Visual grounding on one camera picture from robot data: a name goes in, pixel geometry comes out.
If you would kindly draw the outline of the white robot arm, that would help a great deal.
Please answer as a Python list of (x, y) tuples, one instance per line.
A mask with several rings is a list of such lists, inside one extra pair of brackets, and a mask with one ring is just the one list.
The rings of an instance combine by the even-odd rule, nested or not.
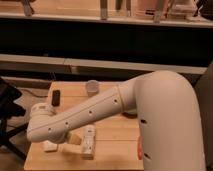
[(137, 111), (144, 171), (206, 171), (196, 93), (184, 76), (168, 70), (117, 84), (60, 114), (37, 104), (27, 138), (60, 144), (71, 130), (131, 109)]

